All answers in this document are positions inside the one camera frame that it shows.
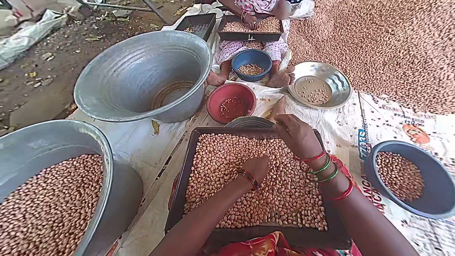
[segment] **woman's left hand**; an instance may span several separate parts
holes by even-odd
[[[268,160],[268,155],[266,154],[262,157],[248,159],[243,163],[242,169],[251,173],[258,183],[261,184],[268,174]]]

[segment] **bare foot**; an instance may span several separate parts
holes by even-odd
[[[207,83],[216,87],[223,85],[226,80],[227,78],[222,74],[217,74],[213,71],[210,71],[207,77]]]
[[[277,101],[277,103],[275,103],[275,106],[272,108],[272,114],[270,114],[270,121],[276,122],[275,117],[277,115],[285,115],[286,114],[285,105],[286,105],[286,99],[287,98],[288,97],[286,95],[284,95],[283,97],[281,97],[281,99],[279,99]]]
[[[272,88],[281,88],[292,84],[295,80],[295,74],[293,73],[294,70],[295,67],[288,67],[281,73],[273,74],[265,86]]]

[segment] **black tray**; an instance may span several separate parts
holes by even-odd
[[[269,17],[270,14],[256,14],[256,18],[259,21]],[[225,15],[221,19],[220,26],[218,27],[218,34],[220,35],[221,41],[260,41],[260,42],[275,42],[280,39],[283,34],[283,22],[280,20],[280,32],[279,33],[262,33],[262,32],[223,32],[223,28],[228,22],[241,22],[240,18],[235,15]]]
[[[196,153],[196,144],[199,141],[199,135],[203,133],[227,133],[256,139],[279,138],[273,129],[263,128],[226,128],[226,127],[197,127],[191,132],[187,152],[183,162],[182,170],[178,180],[176,192],[172,199],[171,209],[167,216],[165,233],[167,233],[183,217],[185,207],[185,194],[187,192],[188,180],[191,173],[193,156]],[[321,135],[314,129],[319,143],[322,143]],[[347,250],[351,248],[351,238],[346,232],[341,219],[334,209],[330,200],[324,200],[326,221],[329,227],[328,231],[319,231],[313,228],[299,227],[281,227],[281,226],[253,226],[243,228],[216,228],[208,238],[211,243],[219,246],[232,242],[241,242],[256,237],[266,236],[274,231],[281,231],[290,246],[293,247],[313,247],[326,249]]]
[[[204,39],[206,42],[210,36],[210,33],[215,26],[216,13],[207,13],[200,15],[189,15],[183,18],[180,24],[175,30],[185,31],[186,28],[195,28],[196,31],[192,34]]]

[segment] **bracelet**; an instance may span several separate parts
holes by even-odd
[[[349,187],[348,187],[348,189],[347,189],[341,196],[335,197],[335,198],[333,198],[332,200],[334,200],[334,201],[341,200],[341,199],[343,199],[343,198],[346,198],[349,194],[351,194],[352,189],[353,189],[353,187],[354,187],[354,184],[352,183],[352,180],[351,180],[350,178],[348,178],[348,180],[349,180]]]
[[[311,179],[311,181],[313,181],[313,182],[324,182],[324,181],[328,181],[328,180],[333,179],[337,174],[338,174],[338,166],[335,164],[335,171],[334,171],[334,173],[332,173],[332,175],[330,175],[328,178],[323,179],[323,180],[314,180],[314,179]]]
[[[252,190],[258,190],[259,189],[259,184],[258,181],[251,175],[250,172],[248,172],[245,169],[240,169],[238,171],[238,174],[242,175],[243,177],[247,178],[247,180],[253,185]]]
[[[246,12],[246,11],[243,11],[243,12],[242,12],[242,15],[240,16],[240,20],[241,20],[242,22],[245,22],[246,16],[247,16],[247,12]]]
[[[300,162],[308,162],[308,161],[313,161],[313,160],[319,159],[319,158],[323,157],[325,154],[326,154],[326,152],[322,151],[321,154],[319,154],[313,158],[310,158],[310,159],[300,159],[300,158],[298,158],[298,156],[294,155],[294,160],[300,161]]]
[[[325,169],[327,169],[330,165],[330,157],[329,157],[329,154],[327,154],[327,162],[325,163],[324,167],[322,167],[322,169],[320,169],[319,171],[315,171],[315,172],[307,172],[308,174],[316,174],[316,173],[320,173],[322,171],[324,171]]]

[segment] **dirt ground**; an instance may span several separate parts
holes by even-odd
[[[140,0],[109,3],[147,8]],[[194,0],[154,3],[173,24]],[[90,60],[117,42],[163,26],[152,12],[133,11],[126,18],[113,20],[112,10],[115,9],[98,8],[92,17],[82,21],[70,18],[66,26],[51,32],[0,71],[0,136],[34,123],[65,118],[75,109],[74,84]],[[46,53],[54,58],[43,59]]]

